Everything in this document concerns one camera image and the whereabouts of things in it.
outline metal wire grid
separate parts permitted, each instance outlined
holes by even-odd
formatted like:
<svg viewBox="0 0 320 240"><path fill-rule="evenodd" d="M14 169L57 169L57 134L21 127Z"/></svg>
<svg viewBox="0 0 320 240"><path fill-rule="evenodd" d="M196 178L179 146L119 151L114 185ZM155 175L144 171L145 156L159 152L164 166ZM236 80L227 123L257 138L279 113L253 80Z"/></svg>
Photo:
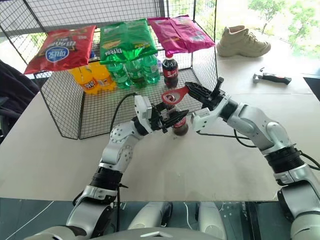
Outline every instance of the metal wire grid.
<svg viewBox="0 0 320 240"><path fill-rule="evenodd" d="M215 40L217 0L199 0L196 3L195 22ZM192 54L192 70L205 88L213 90L218 78L215 48L195 51Z"/></svg>
<svg viewBox="0 0 320 240"><path fill-rule="evenodd" d="M22 60L37 54L47 34L41 29L25 0L0 1L0 36L6 36Z"/></svg>
<svg viewBox="0 0 320 240"><path fill-rule="evenodd" d="M41 94L60 134L78 139L84 92L74 77L67 71L52 73Z"/></svg>
<svg viewBox="0 0 320 240"><path fill-rule="evenodd" d="M199 0L196 2L194 20L214 41L216 40L217 0Z"/></svg>
<svg viewBox="0 0 320 240"><path fill-rule="evenodd" d="M195 0L165 0L165 16L175 18L181 15L189 15L194 19Z"/></svg>
<svg viewBox="0 0 320 240"><path fill-rule="evenodd" d="M206 0L206 3L204 3L203 0L197 1L197 4L200 4L200 6L196 6L196 1L194 0L140 0L135 2L124 0L102 2L102 0L93 0L90 3L75 0L28 0L28 2L26 0L16 0L14 3L12 2L13 1L7 2L11 3L11 5L6 6L5 11L7 13L16 11L17 6L14 4L20 3L18 6L19 8L24 8L24 6L21 5L22 2L26 6L28 6L28 3L31 6L29 8L27 7L27 9L29 9L29 14L26 15L28 12L25 10L20 12L19 19L18 16L15 16L18 21L20 19L27 19L30 16L33 17L30 22L24 21L21 25L15 25L15 19L13 18L11 22L5 26L5 31L3 28L1 29L6 36L9 36L14 40L12 43L14 47L15 44L22 44L22 46L24 46L23 42L27 42L30 35L33 33L38 34L37 32L42 32L41 34L45 35L43 32L61 28L76 29L91 24L101 27L118 21L128 21L146 17L177 17L185 14L188 14L193 20L197 19L200 22L200 26L207 30L208 33L211 33L210 26L202 24L205 21L203 21L201 17L198 19L197 16L197 14L200 16L201 11L208 8L207 2L210 2L208 0ZM0 8L0 11L1 16L3 16L3 8ZM150 32L155 39L158 50L163 50L152 29ZM23 34L27 36L24 37L22 41L19 41L19 39L22 38L20 35ZM25 57L26 60L29 61L33 55L37 53L45 39L42 35L40 37L39 35L36 35L39 47ZM92 45L92 50L96 56L93 60L99 59L99 40L100 29L97 29L94 34ZM207 88L215 85L217 78L214 76L213 71L216 67L215 56L208 54L207 52L205 53L207 54L206 58L213 61L213 63L206 64L203 61L204 58L198 52L193 54L186 53L175 55L180 70L183 68L190 68L191 66L193 70L193 72L190 69L180 71L178 87L182 87L186 81L197 81L197 77ZM158 53L158 59L162 61L164 57L164 52L160 51ZM51 78L45 83L41 93L61 135L72 139L89 138L107 133L109 130L108 125L110 124L108 119L110 119L110 115L113 114L118 100L120 100L123 94L134 91L134 88L131 88L129 91L118 89L116 92L102 92L97 96L86 94L85 98L83 98L84 95L81 88L75 84L73 77L68 72L56 72L53 74L51 72L40 72L35 74L35 77L37 78L49 76L51 76ZM144 89L138 90L138 92L149 96L151 102L158 103L160 101L161 93L166 89L163 79L161 79L158 85L150 85ZM133 99L131 102L128 102L129 100L126 101L126 106L129 106L130 104L133 105ZM189 96L187 96L184 102L185 106L191 111L201 107L197 101ZM123 122L131 119L134 116L134 109L130 107L129 109L130 110L128 110L127 107L124 108L124 110L121 110L116 122Z"/></svg>
<svg viewBox="0 0 320 240"><path fill-rule="evenodd" d="M156 0L28 0L47 31L53 26L77 26L130 21L159 16Z"/></svg>
<svg viewBox="0 0 320 240"><path fill-rule="evenodd" d="M198 83L191 69L184 69L179 72L177 88L182 88L185 82ZM115 92L101 92L98 95L86 94L79 138L85 139L108 133L117 104L126 94L136 92L139 95L148 96L150 102L156 105L162 101L161 94L167 90L162 76L158 84L148 85L142 89L131 87L130 90L117 89ZM134 105L133 97L126 99L119 108L114 125L130 121L136 115ZM193 112L201 108L201 103L187 95L178 106L181 110L188 109Z"/></svg>

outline white sneaker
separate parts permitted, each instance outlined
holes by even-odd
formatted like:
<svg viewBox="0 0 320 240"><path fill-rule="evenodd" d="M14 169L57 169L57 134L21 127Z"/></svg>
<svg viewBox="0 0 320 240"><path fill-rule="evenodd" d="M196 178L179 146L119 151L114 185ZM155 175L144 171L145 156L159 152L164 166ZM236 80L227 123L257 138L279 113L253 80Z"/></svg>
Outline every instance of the white sneaker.
<svg viewBox="0 0 320 240"><path fill-rule="evenodd" d="M260 57L271 49L271 44L259 41L245 26L225 27L216 50L221 57L242 55L245 57Z"/></svg>

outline red bottle cap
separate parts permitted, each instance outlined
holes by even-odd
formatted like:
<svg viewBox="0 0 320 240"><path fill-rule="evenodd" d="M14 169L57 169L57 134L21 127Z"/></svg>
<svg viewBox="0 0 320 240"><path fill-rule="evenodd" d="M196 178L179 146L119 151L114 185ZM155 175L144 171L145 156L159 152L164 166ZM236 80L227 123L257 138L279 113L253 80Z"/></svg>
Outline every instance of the red bottle cap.
<svg viewBox="0 0 320 240"><path fill-rule="evenodd" d="M167 52L165 52L165 56L166 56L167 58L172 58L174 55L173 55L173 54L171 54L171 53L167 53Z"/></svg>

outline white table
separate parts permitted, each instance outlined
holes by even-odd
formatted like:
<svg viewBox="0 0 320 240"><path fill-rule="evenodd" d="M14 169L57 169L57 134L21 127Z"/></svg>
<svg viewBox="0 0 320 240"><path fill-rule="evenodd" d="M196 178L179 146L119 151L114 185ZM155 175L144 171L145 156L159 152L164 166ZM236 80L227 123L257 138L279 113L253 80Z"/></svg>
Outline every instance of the white table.
<svg viewBox="0 0 320 240"><path fill-rule="evenodd" d="M317 159L320 104L306 82L295 76L288 86L252 84L254 71L277 65L267 56L219 59L222 89L235 101L263 109ZM222 120L204 132L233 134ZM108 135L61 137L38 94L0 145L0 197L71 201L91 181L108 141ZM171 131L147 135L121 182L129 186L121 190L122 201L271 201L280 188L257 149L191 130L184 137Z"/></svg>

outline soda bottle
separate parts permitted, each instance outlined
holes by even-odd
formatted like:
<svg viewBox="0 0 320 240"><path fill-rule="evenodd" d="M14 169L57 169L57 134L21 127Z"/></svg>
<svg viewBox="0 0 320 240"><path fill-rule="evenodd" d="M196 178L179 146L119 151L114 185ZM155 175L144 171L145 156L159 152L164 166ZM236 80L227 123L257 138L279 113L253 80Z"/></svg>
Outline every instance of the soda bottle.
<svg viewBox="0 0 320 240"><path fill-rule="evenodd" d="M155 55L145 56L141 60L144 77L149 84L156 84L160 80L158 60Z"/></svg>
<svg viewBox="0 0 320 240"><path fill-rule="evenodd" d="M162 63L164 83L168 88L175 88L178 84L178 63L174 60L174 55L165 53Z"/></svg>
<svg viewBox="0 0 320 240"><path fill-rule="evenodd" d="M110 73L105 65L101 65L98 61L89 64L94 79L104 91L112 91L116 87L116 83L112 80Z"/></svg>
<svg viewBox="0 0 320 240"><path fill-rule="evenodd" d="M177 105L174 105L174 107L169 107L168 114L171 116L175 112L180 112L180 109L177 107ZM172 127L173 133L177 136L184 136L188 132L189 126L187 123L187 118L184 117L179 122L175 123Z"/></svg>
<svg viewBox="0 0 320 240"><path fill-rule="evenodd" d="M122 63L107 64L106 68L109 70L112 79L115 81L118 88L130 88L131 82L128 77L125 66Z"/></svg>
<svg viewBox="0 0 320 240"><path fill-rule="evenodd" d="M87 94L97 94L100 87L92 75L89 66L80 66L68 70L74 76L74 80Z"/></svg>
<svg viewBox="0 0 320 240"><path fill-rule="evenodd" d="M133 85L137 88L144 88L147 86L147 81L144 76L144 70L140 59L127 62L125 64L125 68L128 71L128 75Z"/></svg>

